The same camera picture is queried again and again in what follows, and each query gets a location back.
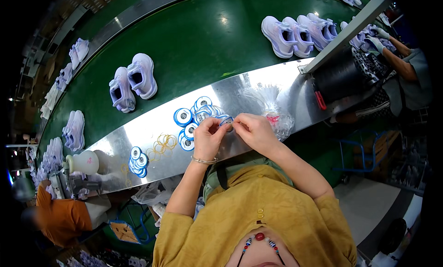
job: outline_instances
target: gloved hand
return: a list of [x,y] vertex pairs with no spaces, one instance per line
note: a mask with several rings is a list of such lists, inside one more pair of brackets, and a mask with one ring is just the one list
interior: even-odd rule
[[371,41],[372,44],[377,49],[377,51],[380,54],[383,54],[383,48],[385,48],[385,46],[383,46],[383,44],[380,42],[380,40],[378,38],[371,37],[371,36],[367,35],[365,41]]
[[375,33],[376,33],[375,36],[376,37],[384,38],[384,39],[388,39],[389,40],[389,33],[385,32],[383,29],[381,29],[379,27],[376,27],[376,28],[374,28],[372,30],[375,31]]

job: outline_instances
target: beaded necklace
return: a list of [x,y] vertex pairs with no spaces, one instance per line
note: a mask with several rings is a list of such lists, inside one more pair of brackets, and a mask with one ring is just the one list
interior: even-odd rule
[[255,235],[253,234],[251,237],[249,237],[248,240],[246,240],[246,246],[243,248],[243,252],[241,252],[241,257],[240,257],[240,260],[238,261],[237,267],[240,266],[241,259],[243,258],[243,255],[245,254],[247,248],[251,245],[252,239],[254,239],[254,238],[257,241],[262,241],[264,239],[264,241],[268,242],[269,246],[271,246],[271,248],[274,248],[274,250],[277,252],[277,255],[281,261],[281,264],[285,265],[283,262],[283,259],[281,259],[280,253],[278,252],[278,247],[275,245],[275,242],[270,240],[269,237],[265,237],[262,232],[259,232],[258,234],[255,234]]

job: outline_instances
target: silver bangle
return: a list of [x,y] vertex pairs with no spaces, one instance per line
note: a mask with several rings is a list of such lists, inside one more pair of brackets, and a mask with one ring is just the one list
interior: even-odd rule
[[214,160],[211,160],[211,161],[202,160],[202,159],[196,159],[193,155],[191,155],[191,158],[194,161],[197,161],[198,163],[204,163],[204,164],[214,164],[214,163],[217,163],[219,161],[218,158],[214,158]]

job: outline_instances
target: white stripe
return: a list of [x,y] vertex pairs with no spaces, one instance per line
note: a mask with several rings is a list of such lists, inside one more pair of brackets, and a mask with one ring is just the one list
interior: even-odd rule
[[374,108],[367,108],[367,109],[363,109],[363,110],[358,110],[355,112],[355,115],[358,117],[358,116],[372,114],[372,113],[382,110],[384,108],[388,108],[389,106],[390,106],[390,102],[385,101],[383,104],[379,104]]

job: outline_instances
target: short sleeve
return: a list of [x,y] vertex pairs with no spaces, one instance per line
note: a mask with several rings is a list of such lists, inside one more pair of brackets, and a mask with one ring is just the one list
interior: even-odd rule
[[37,203],[36,205],[43,208],[47,207],[52,201],[52,196],[49,194],[43,185],[40,183],[37,190]]
[[417,54],[409,60],[409,63],[416,71],[418,82],[422,89],[432,88],[431,76],[429,75],[428,62],[424,53],[420,49],[414,49]]
[[194,220],[186,215],[164,213],[159,234],[154,247],[152,266],[163,267],[169,264],[180,252]]
[[357,247],[352,239],[351,230],[338,205],[338,199],[323,195],[315,201],[317,208],[341,253],[351,262],[357,263]]

